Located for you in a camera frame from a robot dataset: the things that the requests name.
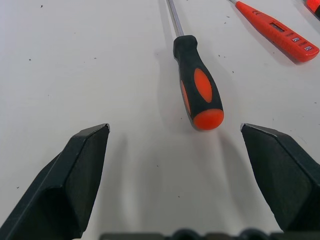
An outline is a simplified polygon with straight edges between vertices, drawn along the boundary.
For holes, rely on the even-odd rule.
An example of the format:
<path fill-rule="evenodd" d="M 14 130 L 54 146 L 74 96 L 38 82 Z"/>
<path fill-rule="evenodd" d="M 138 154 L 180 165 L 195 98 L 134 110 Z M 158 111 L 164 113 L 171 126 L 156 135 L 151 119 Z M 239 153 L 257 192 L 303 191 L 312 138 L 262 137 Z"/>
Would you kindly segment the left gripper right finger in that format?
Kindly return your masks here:
<path fill-rule="evenodd" d="M 320 232 L 320 164 L 290 135 L 244 123 L 256 183 L 283 231 Z"/>

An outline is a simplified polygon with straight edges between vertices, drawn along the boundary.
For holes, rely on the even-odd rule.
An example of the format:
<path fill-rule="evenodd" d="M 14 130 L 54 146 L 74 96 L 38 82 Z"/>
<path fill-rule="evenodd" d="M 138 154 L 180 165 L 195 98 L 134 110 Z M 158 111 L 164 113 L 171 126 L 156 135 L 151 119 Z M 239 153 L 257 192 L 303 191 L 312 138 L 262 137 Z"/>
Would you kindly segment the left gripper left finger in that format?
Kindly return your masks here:
<path fill-rule="evenodd" d="M 0 240 L 74 240 L 86 231 L 110 126 L 83 129 L 36 176 L 0 227 Z"/>

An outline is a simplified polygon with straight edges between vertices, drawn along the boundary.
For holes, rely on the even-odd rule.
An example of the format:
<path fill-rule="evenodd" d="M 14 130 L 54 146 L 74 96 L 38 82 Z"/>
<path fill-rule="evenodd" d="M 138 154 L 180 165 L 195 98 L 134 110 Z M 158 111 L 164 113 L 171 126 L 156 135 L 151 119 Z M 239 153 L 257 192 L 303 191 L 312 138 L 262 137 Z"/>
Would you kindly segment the black and orange screwdriver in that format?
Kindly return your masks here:
<path fill-rule="evenodd" d="M 181 92 L 188 116 L 200 131 L 216 129 L 225 116 L 217 85 L 199 55 L 196 37 L 184 34 L 174 1 L 166 1 L 176 32 L 173 56 L 178 63 Z"/>

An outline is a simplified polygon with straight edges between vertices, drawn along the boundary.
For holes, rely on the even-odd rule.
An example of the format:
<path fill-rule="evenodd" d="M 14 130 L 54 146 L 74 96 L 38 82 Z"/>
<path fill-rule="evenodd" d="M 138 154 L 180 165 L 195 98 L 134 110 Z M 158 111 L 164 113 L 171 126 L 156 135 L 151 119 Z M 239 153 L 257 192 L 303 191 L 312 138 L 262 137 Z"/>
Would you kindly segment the orange voltage tester pen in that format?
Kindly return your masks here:
<path fill-rule="evenodd" d="M 261 35 L 297 62 L 308 62 L 320 53 L 317 46 L 277 19 L 239 0 L 229 1 Z"/>

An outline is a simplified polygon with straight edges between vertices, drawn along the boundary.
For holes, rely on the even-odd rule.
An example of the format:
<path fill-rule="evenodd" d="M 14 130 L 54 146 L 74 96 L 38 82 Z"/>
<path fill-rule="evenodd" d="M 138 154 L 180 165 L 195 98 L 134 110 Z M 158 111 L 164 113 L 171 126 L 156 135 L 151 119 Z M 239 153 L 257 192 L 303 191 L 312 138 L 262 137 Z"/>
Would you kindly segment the red and black hand tool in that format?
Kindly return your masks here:
<path fill-rule="evenodd" d="M 320 0 L 304 0 L 305 6 L 320 21 Z"/>

